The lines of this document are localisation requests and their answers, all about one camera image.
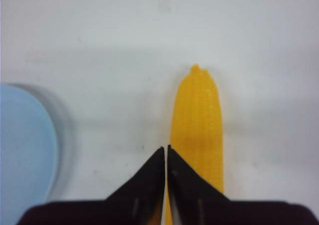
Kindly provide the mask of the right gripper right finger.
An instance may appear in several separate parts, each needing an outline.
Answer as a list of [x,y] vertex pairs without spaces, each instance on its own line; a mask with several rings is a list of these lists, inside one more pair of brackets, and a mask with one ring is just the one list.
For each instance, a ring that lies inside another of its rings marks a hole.
[[222,209],[230,200],[197,174],[172,146],[168,146],[167,181],[176,225],[227,224]]

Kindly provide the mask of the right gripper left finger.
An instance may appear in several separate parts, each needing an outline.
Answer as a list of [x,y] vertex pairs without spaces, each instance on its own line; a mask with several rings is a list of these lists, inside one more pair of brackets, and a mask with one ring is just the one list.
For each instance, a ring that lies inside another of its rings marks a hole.
[[106,199],[106,224],[160,225],[164,191],[164,148],[160,147]]

